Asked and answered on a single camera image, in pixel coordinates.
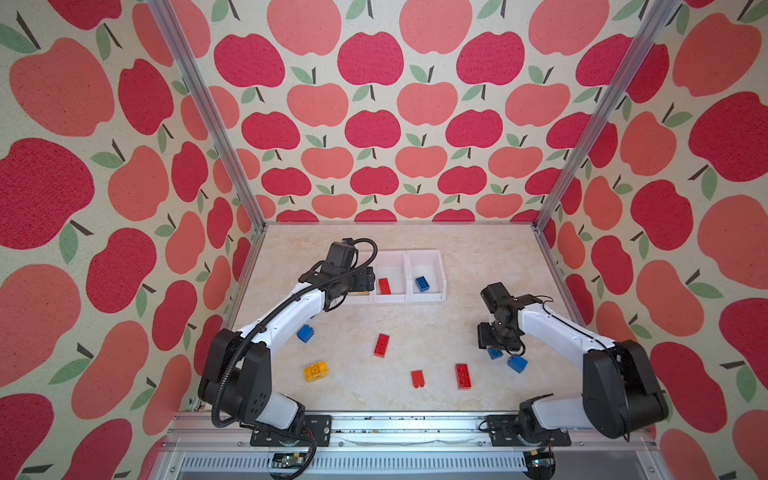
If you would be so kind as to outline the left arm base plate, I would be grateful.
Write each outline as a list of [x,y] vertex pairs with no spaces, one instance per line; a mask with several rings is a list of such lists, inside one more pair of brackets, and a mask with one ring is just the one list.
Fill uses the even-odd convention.
[[331,415],[303,415],[287,430],[258,424],[253,428],[250,445],[253,447],[308,447],[310,439],[318,447],[328,447],[332,431]]

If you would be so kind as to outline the white three-compartment bin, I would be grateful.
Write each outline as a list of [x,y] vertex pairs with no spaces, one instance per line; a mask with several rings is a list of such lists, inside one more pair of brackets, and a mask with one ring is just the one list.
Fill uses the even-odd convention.
[[[380,250],[372,263],[375,273],[375,290],[350,293],[347,305],[375,305],[395,303],[437,303],[447,298],[447,278],[439,250]],[[430,290],[419,293],[415,278],[425,276]],[[391,294],[378,293],[378,279],[389,281]]]

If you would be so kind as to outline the blue small lego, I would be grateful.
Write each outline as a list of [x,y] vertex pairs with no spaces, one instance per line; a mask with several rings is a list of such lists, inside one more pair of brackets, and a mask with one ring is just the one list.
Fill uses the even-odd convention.
[[492,360],[501,358],[503,356],[503,352],[499,349],[488,348],[487,352]]

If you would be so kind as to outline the aluminium frame post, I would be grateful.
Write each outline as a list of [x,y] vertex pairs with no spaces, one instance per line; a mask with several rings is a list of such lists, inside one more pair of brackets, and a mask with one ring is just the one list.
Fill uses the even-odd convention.
[[228,136],[216,102],[201,76],[197,60],[186,39],[172,2],[153,0],[149,1],[148,4],[246,213],[253,222],[256,232],[264,234],[266,230],[265,219],[255,194],[250,188],[249,180],[237,151]]
[[628,47],[627,53],[619,63],[613,79],[608,84],[606,93],[597,103],[597,108],[592,113],[576,148],[568,156],[561,174],[550,194],[545,199],[532,226],[535,234],[543,234],[544,228],[552,218],[556,208],[561,204],[565,192],[575,178],[577,170],[582,162],[586,160],[588,153],[610,119],[612,112],[627,94],[631,81],[635,78],[658,36],[666,27],[676,8],[681,4],[681,1],[660,0],[655,1],[650,6],[650,10],[642,20],[636,36]]

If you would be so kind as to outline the yellow double lego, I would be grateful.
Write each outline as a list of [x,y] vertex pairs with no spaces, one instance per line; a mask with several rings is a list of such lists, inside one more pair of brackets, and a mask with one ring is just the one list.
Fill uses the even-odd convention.
[[305,381],[308,383],[323,379],[329,375],[329,369],[324,361],[313,363],[303,369]]

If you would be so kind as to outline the left aluminium frame post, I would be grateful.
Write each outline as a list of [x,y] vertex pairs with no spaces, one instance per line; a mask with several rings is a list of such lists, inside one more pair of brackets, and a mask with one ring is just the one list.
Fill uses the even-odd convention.
[[237,151],[228,136],[216,102],[201,76],[197,60],[186,39],[172,2],[153,0],[149,1],[148,4],[246,213],[253,222],[256,232],[264,234],[266,230],[265,219],[255,194],[250,188],[249,180]]

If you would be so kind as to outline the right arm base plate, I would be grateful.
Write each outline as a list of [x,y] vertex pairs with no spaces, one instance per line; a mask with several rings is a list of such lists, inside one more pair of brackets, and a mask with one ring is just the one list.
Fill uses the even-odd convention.
[[493,447],[568,447],[570,435],[562,429],[546,430],[517,415],[489,415],[480,430],[487,433]]

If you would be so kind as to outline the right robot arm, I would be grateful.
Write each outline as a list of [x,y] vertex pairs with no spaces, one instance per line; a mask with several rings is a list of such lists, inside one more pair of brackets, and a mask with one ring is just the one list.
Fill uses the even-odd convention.
[[525,445],[539,445],[557,430],[593,429],[609,439],[628,439],[636,430],[668,418],[664,398],[646,350],[633,340],[616,341],[557,315],[548,300],[514,296],[497,282],[481,291],[493,316],[478,325],[478,346],[510,355],[508,365],[527,366],[523,337],[533,336],[571,362],[582,389],[573,395],[540,395],[522,402],[512,431]]

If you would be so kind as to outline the right aluminium frame post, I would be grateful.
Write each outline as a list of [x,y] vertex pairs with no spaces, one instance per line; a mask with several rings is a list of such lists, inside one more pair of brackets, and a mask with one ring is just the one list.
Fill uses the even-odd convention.
[[588,153],[610,119],[612,112],[627,94],[631,81],[635,78],[658,36],[666,27],[676,8],[681,4],[681,1],[660,0],[655,1],[650,6],[650,10],[642,20],[636,36],[628,47],[627,53],[619,63],[613,79],[608,84],[606,93],[597,103],[597,108],[592,113],[576,148],[568,156],[561,174],[550,194],[545,199],[532,226],[535,234],[543,234],[544,228],[552,218],[556,208],[561,204],[565,192],[575,178],[577,170],[582,162],[586,160]]

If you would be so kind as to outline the red long lego bottom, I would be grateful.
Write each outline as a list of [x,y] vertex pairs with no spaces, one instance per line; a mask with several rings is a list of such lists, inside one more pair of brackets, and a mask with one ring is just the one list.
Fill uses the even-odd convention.
[[455,373],[459,390],[468,390],[472,388],[471,375],[467,364],[456,364]]

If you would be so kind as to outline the aluminium front rail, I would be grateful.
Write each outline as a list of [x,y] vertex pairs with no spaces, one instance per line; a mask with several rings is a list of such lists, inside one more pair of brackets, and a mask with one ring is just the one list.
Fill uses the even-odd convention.
[[559,430],[540,445],[513,432],[510,412],[315,411],[291,441],[263,428],[216,429],[183,413],[148,457],[148,479],[668,479],[649,433],[609,440]]

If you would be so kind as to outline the red small lego bottom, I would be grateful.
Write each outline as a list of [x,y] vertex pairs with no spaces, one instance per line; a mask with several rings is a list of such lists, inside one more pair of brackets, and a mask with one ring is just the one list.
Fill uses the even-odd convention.
[[411,380],[414,388],[423,388],[425,386],[425,377],[422,370],[414,370],[411,372]]

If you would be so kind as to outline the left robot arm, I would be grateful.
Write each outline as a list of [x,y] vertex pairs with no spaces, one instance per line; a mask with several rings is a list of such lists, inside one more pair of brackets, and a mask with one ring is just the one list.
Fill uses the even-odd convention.
[[311,319],[333,310],[348,294],[373,291],[377,254],[378,246],[369,238],[332,243],[326,258],[304,272],[269,312],[239,330],[222,329],[214,336],[198,387],[199,399],[211,406],[214,427],[270,427],[291,436],[302,432],[305,407],[273,390],[272,357]]

